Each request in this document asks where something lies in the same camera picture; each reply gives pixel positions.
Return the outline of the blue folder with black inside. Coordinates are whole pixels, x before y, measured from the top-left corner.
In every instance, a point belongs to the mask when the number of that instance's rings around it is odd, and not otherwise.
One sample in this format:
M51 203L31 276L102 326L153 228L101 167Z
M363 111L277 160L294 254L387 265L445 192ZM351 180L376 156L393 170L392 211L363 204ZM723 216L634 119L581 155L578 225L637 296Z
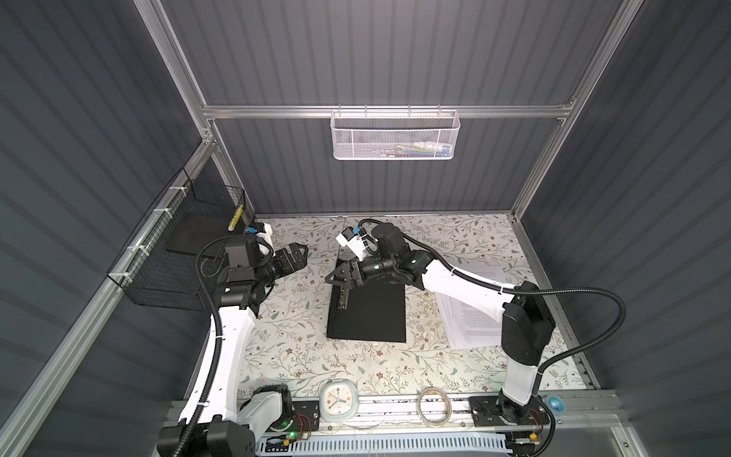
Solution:
M332 286L326 337L333 340L407 342L405 286L386 279L362 287Z

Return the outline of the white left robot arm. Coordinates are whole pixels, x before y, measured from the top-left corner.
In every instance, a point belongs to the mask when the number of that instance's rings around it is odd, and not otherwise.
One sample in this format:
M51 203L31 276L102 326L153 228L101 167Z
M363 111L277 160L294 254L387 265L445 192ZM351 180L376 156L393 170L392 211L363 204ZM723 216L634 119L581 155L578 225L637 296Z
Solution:
M222 270L203 286L211 330L192 396L174 426L162 428L156 443L161 456L252 456L271 428L281 439L293 423L294 407L283 384L257 388L238 401L240 361L251 340L260 306L277 280L308 264L308 247L291 243L274 249L270 236L248 230L212 240L222 244Z

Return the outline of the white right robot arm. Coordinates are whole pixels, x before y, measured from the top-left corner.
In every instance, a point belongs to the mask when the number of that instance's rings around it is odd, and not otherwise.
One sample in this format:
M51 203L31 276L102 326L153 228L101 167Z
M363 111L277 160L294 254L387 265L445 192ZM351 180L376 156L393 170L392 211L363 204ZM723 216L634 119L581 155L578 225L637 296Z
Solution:
M339 246L354 257L339 262L326 282L351 291L388 280L445 295L498 324L508 363L495 411L512 425L527 418L540 385L544 348L555 329L543 292L531 282L514 286L466 272L394 224L374 220L373 225L371 232L362 226L347 227L336 236Z

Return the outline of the white printed paper files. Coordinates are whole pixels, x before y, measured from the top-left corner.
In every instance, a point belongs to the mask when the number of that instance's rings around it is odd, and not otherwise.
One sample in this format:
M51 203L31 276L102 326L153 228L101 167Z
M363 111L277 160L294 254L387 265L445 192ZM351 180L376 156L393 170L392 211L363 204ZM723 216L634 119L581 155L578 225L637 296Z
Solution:
M504 304L511 285L433 261L425 287L437 299L449 346L453 350L500 347Z

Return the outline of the yellow marker pen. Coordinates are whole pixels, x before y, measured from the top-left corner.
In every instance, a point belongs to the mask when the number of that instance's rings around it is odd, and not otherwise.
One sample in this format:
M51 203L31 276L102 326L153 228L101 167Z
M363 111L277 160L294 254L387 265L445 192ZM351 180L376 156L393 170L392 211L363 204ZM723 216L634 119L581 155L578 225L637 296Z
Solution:
M237 209L234 211L234 214L232 215L232 218L230 219L230 222L228 223L228 232L234 232L236 229L236 226L238 225L242 215L244 212L244 206L239 205Z

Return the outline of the black foam pad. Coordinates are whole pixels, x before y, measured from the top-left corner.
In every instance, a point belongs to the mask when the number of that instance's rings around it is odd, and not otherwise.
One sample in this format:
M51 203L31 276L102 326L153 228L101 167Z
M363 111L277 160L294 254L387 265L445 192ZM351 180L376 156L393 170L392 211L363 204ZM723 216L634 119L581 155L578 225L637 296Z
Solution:
M230 219L201 214L187 214L180 225L172 231L166 242L167 252L195 256L200 249L214 239L240 233L237 228L228 232Z

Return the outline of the white square clock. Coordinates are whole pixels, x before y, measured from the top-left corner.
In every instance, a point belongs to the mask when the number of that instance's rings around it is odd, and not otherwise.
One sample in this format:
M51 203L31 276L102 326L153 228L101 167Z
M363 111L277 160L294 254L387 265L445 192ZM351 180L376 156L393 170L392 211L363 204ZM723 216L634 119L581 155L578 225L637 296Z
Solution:
M345 422L354 418L359 404L357 387L350 380L330 381L320 391L319 409L326 422Z

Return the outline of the blue tape roll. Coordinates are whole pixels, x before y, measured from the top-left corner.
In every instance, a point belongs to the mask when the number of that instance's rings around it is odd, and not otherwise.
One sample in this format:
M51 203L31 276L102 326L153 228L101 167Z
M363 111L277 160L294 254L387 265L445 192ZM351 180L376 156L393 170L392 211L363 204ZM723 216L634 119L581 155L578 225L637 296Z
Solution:
M555 415L564 414L567 409L563 399L557 396L546 396L546 398L544 398L544 403Z

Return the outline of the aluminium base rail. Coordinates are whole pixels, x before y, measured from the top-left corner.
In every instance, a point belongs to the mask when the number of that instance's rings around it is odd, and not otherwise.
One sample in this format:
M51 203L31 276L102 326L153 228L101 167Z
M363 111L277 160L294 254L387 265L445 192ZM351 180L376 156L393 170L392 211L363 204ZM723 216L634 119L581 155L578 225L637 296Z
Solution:
M533 410L517 425L504 422L496 413L495 393L439 393L426 388L415 394L365 395L358 391L359 407L354 418L331 423L321 418L320 392L311 397L296 397L288 390L266 387L249 399L213 392L201 416L201 423L216 420L248 426L265 433L304 432L340 433L347 431L406 430L490 430L548 432L556 428L618 428L628 422L619 397L611 390L545 391L533 399ZM544 398L557 396L567 409L555 415Z

